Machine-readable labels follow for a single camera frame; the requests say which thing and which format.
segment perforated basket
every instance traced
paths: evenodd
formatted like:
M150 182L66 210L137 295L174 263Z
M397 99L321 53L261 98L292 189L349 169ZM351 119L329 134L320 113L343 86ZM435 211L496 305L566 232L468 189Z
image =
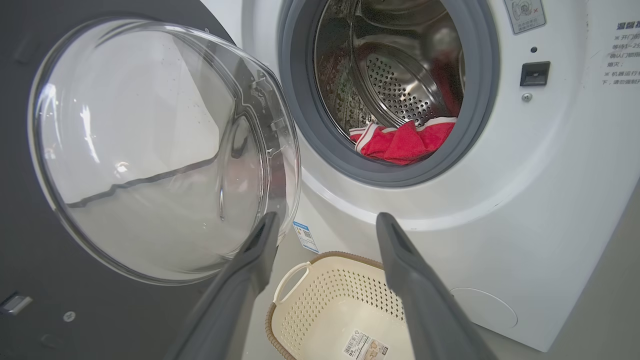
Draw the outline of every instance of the perforated basket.
M284 296L284 286L305 269ZM287 360L413 359L400 298L385 282L382 264L326 252L291 269L267 313L271 344Z

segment basket handle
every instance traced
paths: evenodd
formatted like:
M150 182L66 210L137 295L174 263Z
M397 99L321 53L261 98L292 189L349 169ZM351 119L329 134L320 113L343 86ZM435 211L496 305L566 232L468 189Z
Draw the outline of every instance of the basket handle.
M298 283L291 289L291 291L287 295L285 295L285 297L282 300L280 300L280 295L282 290L284 289L284 286L289 282L289 280L291 280L291 277L293 277L295 273L299 272L304 268L307 269L307 271L305 272L305 275L302 275L300 280L298 280ZM300 283L302 283L305 280L305 278L309 274L309 270L311 270L311 263L308 261L306 263L298 264L294 266L293 269L289 270L289 272L287 272L286 275L284 275L284 277L280 281L280 284L278 284L278 288L276 288L276 293L275 295L273 295L273 303L276 304L276 306L278 306L283 302L285 302L287 298L289 298L289 295L291 295L293 291L295 291L298 285L300 285Z

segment laundry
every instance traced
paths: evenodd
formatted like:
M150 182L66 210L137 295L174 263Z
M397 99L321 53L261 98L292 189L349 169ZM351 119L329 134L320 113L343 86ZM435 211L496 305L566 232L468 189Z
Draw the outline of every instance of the laundry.
M409 165L438 150L457 119L437 117L418 128L413 121L409 121L397 129L371 122L366 127L349 130L349 137L356 143L356 151L368 158Z

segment sticker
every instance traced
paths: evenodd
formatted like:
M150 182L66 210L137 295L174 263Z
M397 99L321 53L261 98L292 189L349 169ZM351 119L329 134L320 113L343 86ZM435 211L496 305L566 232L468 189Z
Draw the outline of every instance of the sticker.
M364 332L354 330L343 353L355 360L382 360L389 347Z
M302 246L315 252L316 254L320 254L316 242L314 241L313 237L311 237L311 231L309 230L308 226L294 221L293 228L296 230L296 234L298 234L298 239L300 239L300 243L302 244Z
M542 0L504 0L515 35L547 23Z
M602 85L640 85L640 19L612 23L611 29L611 43L602 62Z

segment transparent door glass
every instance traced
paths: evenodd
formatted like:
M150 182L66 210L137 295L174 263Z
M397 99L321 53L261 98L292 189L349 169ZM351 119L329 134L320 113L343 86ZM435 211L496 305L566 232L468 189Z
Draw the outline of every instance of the transparent door glass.
M215 274L256 221L285 234L296 133L272 73L195 29L106 19L41 66L29 138L52 207L94 256L142 281Z

